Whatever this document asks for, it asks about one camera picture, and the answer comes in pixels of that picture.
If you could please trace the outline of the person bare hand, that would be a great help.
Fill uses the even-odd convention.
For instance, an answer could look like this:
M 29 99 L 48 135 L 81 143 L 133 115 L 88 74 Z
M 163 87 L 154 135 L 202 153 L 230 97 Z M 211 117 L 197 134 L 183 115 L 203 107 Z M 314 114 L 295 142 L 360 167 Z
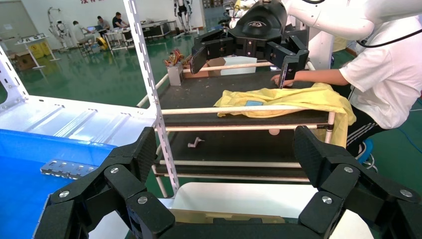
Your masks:
M 277 87 L 279 87 L 280 89 L 284 88 L 284 87 L 291 87 L 294 83 L 294 80 L 283 80 L 282 81 L 280 74 L 273 76 L 271 78 L 271 81 L 273 81 L 275 83 L 275 85 Z

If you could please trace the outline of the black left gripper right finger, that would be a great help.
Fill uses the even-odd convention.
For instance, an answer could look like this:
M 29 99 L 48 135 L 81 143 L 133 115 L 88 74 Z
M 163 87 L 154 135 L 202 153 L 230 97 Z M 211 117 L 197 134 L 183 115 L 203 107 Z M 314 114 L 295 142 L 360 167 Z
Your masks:
M 298 222 L 321 238 L 346 211 L 356 213 L 384 239 L 422 236 L 421 196 L 361 165 L 345 148 L 322 142 L 306 126 L 294 132 L 294 155 L 317 192 Z

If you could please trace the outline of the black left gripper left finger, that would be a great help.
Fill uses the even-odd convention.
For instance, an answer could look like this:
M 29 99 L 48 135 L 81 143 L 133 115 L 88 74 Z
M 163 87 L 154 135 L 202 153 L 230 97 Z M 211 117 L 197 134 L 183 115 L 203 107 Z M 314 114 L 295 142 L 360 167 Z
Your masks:
M 175 217 L 145 186 L 156 149 L 155 131 L 146 127 L 135 142 L 114 148 L 96 170 L 51 194 L 35 238 L 87 239 L 114 211 L 136 238 L 159 238 Z

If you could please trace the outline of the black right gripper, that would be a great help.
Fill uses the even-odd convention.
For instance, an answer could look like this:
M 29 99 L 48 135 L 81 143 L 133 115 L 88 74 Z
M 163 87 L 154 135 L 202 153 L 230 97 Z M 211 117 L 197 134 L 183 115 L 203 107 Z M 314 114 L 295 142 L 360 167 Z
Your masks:
M 282 89 L 286 80 L 305 69 L 309 56 L 297 36 L 282 41 L 287 17 L 280 1 L 258 1 L 228 31 L 228 37 L 222 29 L 199 35 L 191 50 L 191 73 L 198 73 L 208 60 L 233 54 L 263 60 L 267 47 L 267 61 L 281 70 L 276 85 Z

